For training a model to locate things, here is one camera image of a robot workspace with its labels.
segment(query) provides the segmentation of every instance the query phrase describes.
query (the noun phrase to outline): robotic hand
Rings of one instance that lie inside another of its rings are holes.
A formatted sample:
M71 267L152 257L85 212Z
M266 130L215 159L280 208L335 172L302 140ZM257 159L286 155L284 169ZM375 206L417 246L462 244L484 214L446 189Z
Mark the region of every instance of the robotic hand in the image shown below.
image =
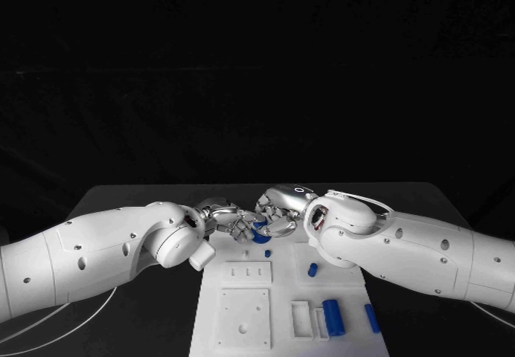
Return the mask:
M387 213L375 214L358 199ZM309 245L333 265L358 264L375 277L416 292L515 312L514 242L396 212L365 197L333 190L319 197L295 184L267 190L257 212L271 225L290 225L276 237L289 235L302 223Z
M204 237L220 229L244 242L266 218L222 198L199 207L155 202L87 214L0 247L0 323L107 292L156 264L189 260L201 271L215 256Z

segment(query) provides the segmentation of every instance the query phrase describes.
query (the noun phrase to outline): blue object in gripper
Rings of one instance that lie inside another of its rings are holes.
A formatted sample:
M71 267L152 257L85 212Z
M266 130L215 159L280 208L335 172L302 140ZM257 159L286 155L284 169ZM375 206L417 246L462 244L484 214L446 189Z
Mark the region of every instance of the blue object in gripper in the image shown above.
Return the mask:
M375 313L371 304L365 305L365 310L367 310L368 321L371 322L372 331L374 333L380 333L381 332L380 323L378 323L378 319L375 318Z
M309 270L308 270L308 275L310 277L316 276L316 270L319 269L319 265L316 263L312 263L312 265L309 266Z
M341 307L336 300L326 300L322 303L325 308L325 324L328 325L329 336L345 335Z
M266 225L266 221L264 222L254 222L254 227L260 228ZM271 237L263 236L254 229L253 229L253 242L256 242L257 244L263 244L267 243L271 239Z

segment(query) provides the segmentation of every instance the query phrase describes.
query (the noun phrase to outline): table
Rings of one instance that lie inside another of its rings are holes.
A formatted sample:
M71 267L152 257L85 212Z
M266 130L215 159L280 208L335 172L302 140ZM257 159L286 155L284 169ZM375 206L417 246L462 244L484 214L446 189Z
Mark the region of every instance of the table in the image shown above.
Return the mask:
M319 195L328 189L384 202L397 211L429 216L469 228L449 199L429 183L300 183ZM97 186L85 194L69 219L123 206L170 201L194 206L207 197L224 196L243 208L254 204L274 184ZM515 330L468 302L423 295L364 271L367 290L380 319L391 357L504 356L515 353ZM152 266L123 285L93 321L65 339L23 356L188 356L195 324L202 272L188 263L165 269ZM72 303L23 337L6 342L0 353L39 346L67 333L94 313L111 292ZM25 328L55 308L2 325L2 337Z

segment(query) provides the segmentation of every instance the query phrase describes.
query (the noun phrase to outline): metallic robotic hand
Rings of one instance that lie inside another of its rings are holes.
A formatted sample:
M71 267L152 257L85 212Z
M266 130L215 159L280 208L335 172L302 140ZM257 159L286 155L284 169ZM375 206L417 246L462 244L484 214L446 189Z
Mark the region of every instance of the metallic robotic hand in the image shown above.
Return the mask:
M387 212L377 214L362 201ZM514 242L396 212L365 197L333 190L319 197L295 184L267 190L257 212L273 222L270 226L282 220L283 225L292 224L283 236L300 223L309 245L333 265L359 265L377 278L416 292L515 312Z
M87 214L0 247L0 323L107 292L156 264L189 260L202 270L215 256L204 237L220 229L244 242L266 218L225 199L199 207L155 202Z

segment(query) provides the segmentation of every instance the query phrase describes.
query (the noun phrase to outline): black background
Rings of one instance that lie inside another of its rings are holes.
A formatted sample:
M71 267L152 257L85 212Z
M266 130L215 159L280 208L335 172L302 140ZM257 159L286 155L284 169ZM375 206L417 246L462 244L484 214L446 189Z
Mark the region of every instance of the black background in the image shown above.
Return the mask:
M0 225L98 184L427 181L512 238L509 1L2 6Z

